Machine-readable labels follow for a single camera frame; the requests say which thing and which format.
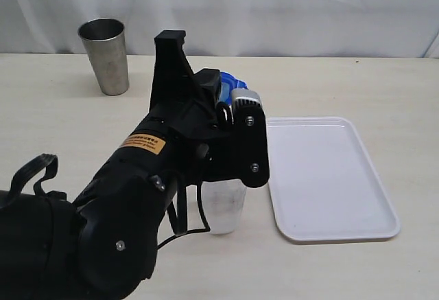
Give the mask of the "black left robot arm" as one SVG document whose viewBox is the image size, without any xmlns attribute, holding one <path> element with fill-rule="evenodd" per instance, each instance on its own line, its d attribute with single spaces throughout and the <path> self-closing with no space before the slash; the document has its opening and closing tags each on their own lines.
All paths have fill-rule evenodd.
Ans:
<svg viewBox="0 0 439 300">
<path fill-rule="evenodd" d="M 155 37 L 149 112 L 74 201 L 43 190 L 58 171 L 52 154 L 1 193 L 2 299 L 124 299 L 154 272 L 163 218 L 175 237 L 188 234 L 188 186 L 268 182 L 260 97 L 238 88 L 222 102 L 220 71 L 194 72 L 185 36 Z"/>
</svg>

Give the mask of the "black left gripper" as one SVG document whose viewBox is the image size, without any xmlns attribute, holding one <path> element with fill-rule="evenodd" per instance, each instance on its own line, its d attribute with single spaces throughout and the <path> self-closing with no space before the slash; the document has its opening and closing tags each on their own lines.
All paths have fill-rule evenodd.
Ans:
<svg viewBox="0 0 439 300">
<path fill-rule="evenodd" d="M 239 179 L 257 188 L 270 177 L 265 113 L 220 102 L 219 69 L 192 71 L 183 45 L 185 30 L 154 38 L 150 111 L 130 135 L 130 146 L 157 158 L 152 174 L 171 170 L 187 185 Z"/>
</svg>

